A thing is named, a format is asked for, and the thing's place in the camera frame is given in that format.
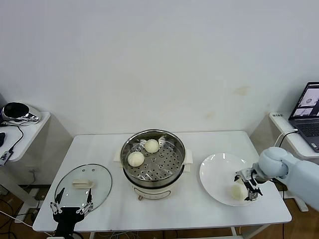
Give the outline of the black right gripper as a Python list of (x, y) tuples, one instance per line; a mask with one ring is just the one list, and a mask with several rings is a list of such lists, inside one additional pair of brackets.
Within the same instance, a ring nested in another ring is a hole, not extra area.
[(258, 195), (262, 196), (260, 188), (256, 186), (257, 184), (262, 184), (262, 178), (259, 177), (259, 174), (254, 168), (245, 168), (236, 171), (234, 182), (241, 182), (241, 180), (247, 188), (245, 201), (255, 201)]

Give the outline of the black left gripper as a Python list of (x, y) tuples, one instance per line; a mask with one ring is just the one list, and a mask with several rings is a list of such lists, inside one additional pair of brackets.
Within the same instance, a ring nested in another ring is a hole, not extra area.
[(84, 214), (93, 210), (94, 204), (92, 201), (92, 189), (87, 193), (86, 203), (82, 207), (63, 207), (60, 209), (65, 188), (55, 196), (54, 201), (50, 202), (50, 208), (53, 212), (53, 219), (57, 222), (57, 227), (54, 233), (55, 237), (72, 237), (75, 225), (84, 220)]

